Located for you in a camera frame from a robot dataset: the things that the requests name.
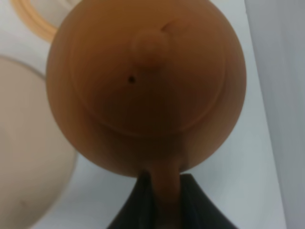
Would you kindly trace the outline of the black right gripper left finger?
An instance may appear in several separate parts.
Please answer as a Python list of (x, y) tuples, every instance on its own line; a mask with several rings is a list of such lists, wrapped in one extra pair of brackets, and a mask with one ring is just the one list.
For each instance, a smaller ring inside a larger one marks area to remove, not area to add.
[(164, 202), (153, 189), (151, 175), (142, 172), (110, 229), (163, 229)]

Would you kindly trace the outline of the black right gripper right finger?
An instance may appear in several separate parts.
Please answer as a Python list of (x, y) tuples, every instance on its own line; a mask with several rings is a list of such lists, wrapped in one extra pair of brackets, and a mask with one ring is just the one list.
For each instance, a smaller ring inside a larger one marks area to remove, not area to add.
[(191, 174), (180, 175), (177, 229), (235, 229)]

